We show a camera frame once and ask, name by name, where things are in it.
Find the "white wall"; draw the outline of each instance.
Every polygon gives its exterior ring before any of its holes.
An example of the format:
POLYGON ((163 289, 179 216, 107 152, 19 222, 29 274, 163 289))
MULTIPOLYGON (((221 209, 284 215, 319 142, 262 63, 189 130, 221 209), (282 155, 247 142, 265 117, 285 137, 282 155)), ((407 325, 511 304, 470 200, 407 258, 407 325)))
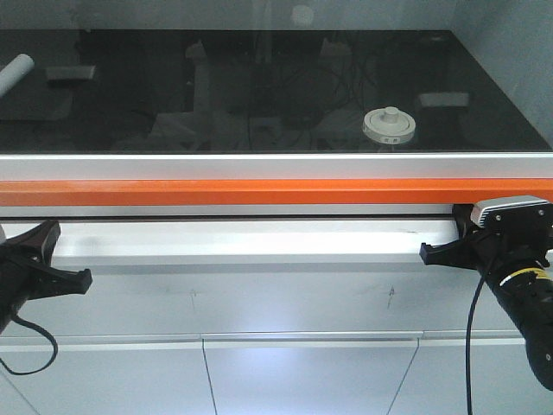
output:
POLYGON ((447 29, 456 0, 0 0, 0 29, 447 29))
POLYGON ((459 0, 452 30, 553 144, 553 2, 459 0))

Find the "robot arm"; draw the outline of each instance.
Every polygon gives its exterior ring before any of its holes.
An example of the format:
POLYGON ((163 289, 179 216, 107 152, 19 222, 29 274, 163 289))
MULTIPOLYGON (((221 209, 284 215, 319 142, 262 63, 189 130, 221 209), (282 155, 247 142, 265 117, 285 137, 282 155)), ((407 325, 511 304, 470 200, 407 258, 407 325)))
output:
POLYGON ((553 391, 553 279, 544 268, 553 249, 553 204, 516 196, 454 205, 459 239, 422 244, 426 265, 478 270, 526 340, 540 383, 553 391))

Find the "black glass panel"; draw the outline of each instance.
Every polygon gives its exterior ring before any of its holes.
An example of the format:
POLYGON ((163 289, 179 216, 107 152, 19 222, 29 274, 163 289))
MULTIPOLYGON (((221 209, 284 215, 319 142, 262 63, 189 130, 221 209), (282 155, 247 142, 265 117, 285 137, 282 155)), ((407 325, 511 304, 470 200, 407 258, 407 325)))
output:
POLYGON ((2 153, 550 150, 449 31, 4 30, 2 153), (375 141, 392 106, 416 129, 375 141))

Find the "cabinet door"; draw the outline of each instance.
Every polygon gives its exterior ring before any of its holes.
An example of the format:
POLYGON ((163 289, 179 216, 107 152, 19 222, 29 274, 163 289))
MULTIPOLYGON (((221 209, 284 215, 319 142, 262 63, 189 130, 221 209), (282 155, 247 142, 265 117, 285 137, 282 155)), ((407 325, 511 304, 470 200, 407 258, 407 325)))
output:
MULTIPOLYGON (((20 370, 48 360, 46 351, 3 355, 20 370)), ((62 346, 48 370, 10 379, 41 415, 214 414, 200 343, 62 346)))
MULTIPOLYGON (((466 413, 463 341, 421 341, 390 415, 466 413)), ((531 372, 522 339, 474 340, 472 395, 479 415, 550 415, 553 395, 531 372)))
POLYGON ((416 343, 207 342, 220 415, 385 415, 416 343))
POLYGON ((0 413, 36 415, 28 401, 3 376, 0 376, 0 413))

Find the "silver metal frame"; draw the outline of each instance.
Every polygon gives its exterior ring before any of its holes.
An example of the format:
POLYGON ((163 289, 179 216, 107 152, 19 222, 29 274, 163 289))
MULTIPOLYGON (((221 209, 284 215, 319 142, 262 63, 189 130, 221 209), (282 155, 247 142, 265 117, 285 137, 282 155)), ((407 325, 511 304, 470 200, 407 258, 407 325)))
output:
POLYGON ((553 178, 553 153, 0 156, 2 181, 553 178))

